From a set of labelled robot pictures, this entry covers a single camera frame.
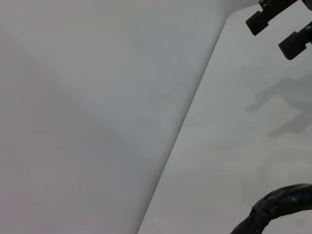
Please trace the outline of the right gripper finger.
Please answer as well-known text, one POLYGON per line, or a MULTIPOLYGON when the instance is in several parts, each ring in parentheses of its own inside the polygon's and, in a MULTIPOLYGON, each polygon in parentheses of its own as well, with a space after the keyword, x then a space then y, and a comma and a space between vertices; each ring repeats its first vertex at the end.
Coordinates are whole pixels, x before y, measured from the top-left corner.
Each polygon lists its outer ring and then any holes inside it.
POLYGON ((251 33, 256 36, 269 25, 269 21, 295 2, 296 0, 260 0, 258 3, 262 11, 257 11, 248 18, 246 25, 251 33))
POLYGON ((306 44, 311 42, 312 23, 310 22, 300 31, 290 34, 281 43, 279 43, 278 46, 285 58, 287 58, 288 60, 292 60, 307 48, 306 44))

